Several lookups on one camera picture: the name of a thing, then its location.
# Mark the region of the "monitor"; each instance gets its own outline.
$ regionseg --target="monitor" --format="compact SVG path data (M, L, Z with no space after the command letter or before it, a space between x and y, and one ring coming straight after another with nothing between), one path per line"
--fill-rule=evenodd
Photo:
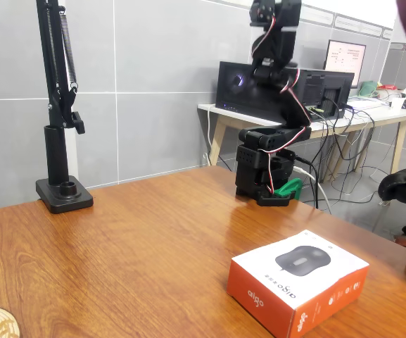
M354 73L352 88L359 85L359 76L364 62L366 46L329 40L324 69L331 72Z
M283 116L292 114L274 85L259 84L251 76L252 66L242 63L220 62L216 107L285 123ZM322 109L326 119L343 117L343 105L348 101L353 73L327 70L301 69L300 78L293 91L302 105ZM323 98L337 103L341 111ZM315 114L312 120L321 120Z

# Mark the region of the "green clip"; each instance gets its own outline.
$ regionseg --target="green clip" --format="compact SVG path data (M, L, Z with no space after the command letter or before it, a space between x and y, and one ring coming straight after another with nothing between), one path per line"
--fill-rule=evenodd
M274 194L279 197L289 196L292 192L295 192L295 199L300 200L301 190L303 189L303 181L299 178L287 182L285 185L274 191Z

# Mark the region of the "mouse box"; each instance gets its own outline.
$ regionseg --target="mouse box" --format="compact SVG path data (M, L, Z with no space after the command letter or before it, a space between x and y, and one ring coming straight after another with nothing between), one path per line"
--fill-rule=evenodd
M305 230L234 257L227 293L275 337L296 338L356 300L368 269Z

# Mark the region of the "wooden desk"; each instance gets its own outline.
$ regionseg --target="wooden desk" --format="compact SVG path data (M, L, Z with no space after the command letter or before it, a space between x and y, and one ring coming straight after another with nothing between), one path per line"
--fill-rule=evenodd
M271 121L271 120L264 120L262 118L256 118L251 115L246 115L242 113L236 113L233 111L227 111L224 109L216 108L213 104L199 104L199 109L207 111L210 109L211 113L218 114L217 119L217 126L215 128L214 138L212 140L212 150L210 152L210 162L217 163L218 156L220 154L220 149L223 142L224 132L226 127L232 127L234 129L242 130L245 128L250 127L257 127L261 126L270 126L270 125L280 125L280 123ZM396 137L395 148L393 150L393 157L392 157L392 166L391 166L391 173L396 173L398 171L398 166L400 164L401 159L401 152L403 142L406 136L406 109L400 109L398 112L392 111L387 106L381 106L378 108L369 108L367 109L368 114L374 119L375 127L381 127L383 125L391 125L393 123L398 123L398 133ZM345 117L338 120L336 127L338 130L337 132L341 132L346 125L348 125L348 121L350 120L351 113L346 112ZM350 148L350 143L354 140L355 134L358 130L362 130L363 128L371 128L373 125L371 124L371 120L367 117L360 118L360 119L353 119L352 124L348 127L348 137L345 140L345 143L342 148L342 154L345 158L348 154L348 150ZM326 136L326 127L322 123L312 123L312 134L310 135L311 139L318 139L322 137L322 135ZM329 134L333 134L332 128L329 129ZM338 150L334 147L334 150L331 152L331 157L329 159L328 168L326 170L324 179L325 181L328 179L329 175L331 175L331 180L337 176L338 171L341 168L342 158L340 154L337 155ZM359 160L356 163L355 170L359 171L362 162L365 160L366 151L363 151Z
M406 249L234 174L190 170L94 190L93 208L0 209L0 307L22 337L269 337L226 293L232 257L309 229L370 263L359 300L306 337L406 338Z

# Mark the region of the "spring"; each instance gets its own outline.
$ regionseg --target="spring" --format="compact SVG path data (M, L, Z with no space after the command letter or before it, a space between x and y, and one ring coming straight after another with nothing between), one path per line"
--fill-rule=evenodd
M61 14L61 26L63 45L65 47L65 55L68 63L68 76L70 77L70 83L77 85L75 62L73 61L73 54L71 52L70 33L68 32L67 16L65 14Z
M57 84L59 81L59 75L58 75L57 64L56 64L56 52L54 51L53 29L51 27L51 14L49 13L48 8L46 9L46 17L48 19L49 41L51 43L51 53L53 55L54 82Z

